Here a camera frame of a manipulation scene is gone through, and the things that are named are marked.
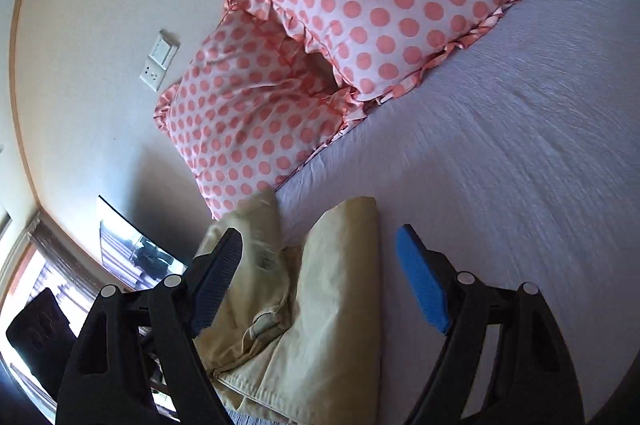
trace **mattress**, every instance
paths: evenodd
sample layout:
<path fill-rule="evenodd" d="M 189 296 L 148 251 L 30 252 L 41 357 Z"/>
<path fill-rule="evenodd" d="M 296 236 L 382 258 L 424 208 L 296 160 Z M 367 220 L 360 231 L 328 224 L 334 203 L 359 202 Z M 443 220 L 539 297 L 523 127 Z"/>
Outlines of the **mattress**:
<path fill-rule="evenodd" d="M 489 285 L 540 287 L 587 418 L 631 365 L 640 347 L 638 4 L 522 1 L 279 190 L 292 244 L 345 198 L 378 202 L 380 424 L 405 420 L 444 343 L 396 260 L 404 223 Z M 491 366 L 484 355 L 467 413 L 481 405 Z"/>

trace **electrical socket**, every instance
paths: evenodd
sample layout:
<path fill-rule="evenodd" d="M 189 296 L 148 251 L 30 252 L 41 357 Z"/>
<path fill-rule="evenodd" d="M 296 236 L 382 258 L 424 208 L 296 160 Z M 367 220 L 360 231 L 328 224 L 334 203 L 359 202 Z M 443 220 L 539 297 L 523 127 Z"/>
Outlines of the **electrical socket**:
<path fill-rule="evenodd" d="M 140 74 L 140 80 L 145 82 L 145 84 L 151 87 L 154 91 L 157 91 L 160 88 L 160 84 L 162 84 L 165 75 L 166 69 L 148 56 L 145 61 L 145 67 L 142 69 L 142 73 Z"/>

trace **television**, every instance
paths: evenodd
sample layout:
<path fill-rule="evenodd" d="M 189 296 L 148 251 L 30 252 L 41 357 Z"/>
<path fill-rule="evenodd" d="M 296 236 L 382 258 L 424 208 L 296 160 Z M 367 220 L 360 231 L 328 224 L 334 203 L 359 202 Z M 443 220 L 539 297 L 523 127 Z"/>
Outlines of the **television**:
<path fill-rule="evenodd" d="M 102 265 L 132 290 L 151 289 L 164 277 L 187 269 L 134 227 L 102 196 L 97 202 Z"/>

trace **gray curtain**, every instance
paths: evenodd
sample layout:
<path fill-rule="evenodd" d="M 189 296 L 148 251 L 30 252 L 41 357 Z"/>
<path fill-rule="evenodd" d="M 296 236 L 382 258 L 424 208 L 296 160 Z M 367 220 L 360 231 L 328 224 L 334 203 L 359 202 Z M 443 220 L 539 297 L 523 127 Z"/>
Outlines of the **gray curtain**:
<path fill-rule="evenodd" d="M 95 299 L 104 282 L 87 270 L 39 217 L 36 216 L 30 224 L 27 234 L 29 240 L 53 268 L 58 270 L 82 295 L 89 300 Z"/>

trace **wall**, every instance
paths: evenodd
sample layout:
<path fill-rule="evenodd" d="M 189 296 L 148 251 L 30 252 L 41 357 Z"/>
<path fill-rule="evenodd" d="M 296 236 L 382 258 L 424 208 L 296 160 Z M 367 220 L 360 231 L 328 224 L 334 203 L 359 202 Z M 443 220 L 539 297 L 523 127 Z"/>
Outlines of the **wall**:
<path fill-rule="evenodd" d="M 15 0 L 0 0 L 0 203 L 12 223 L 0 241 L 0 265 L 33 217 L 36 201 L 22 167 L 9 95 L 9 36 Z"/>
<path fill-rule="evenodd" d="M 152 114 L 139 79 L 162 28 L 182 47 L 162 87 L 217 25 L 222 0 L 24 0 L 18 24 L 18 113 L 44 209 L 98 257 L 103 195 L 160 246 L 196 251 L 210 214 Z"/>

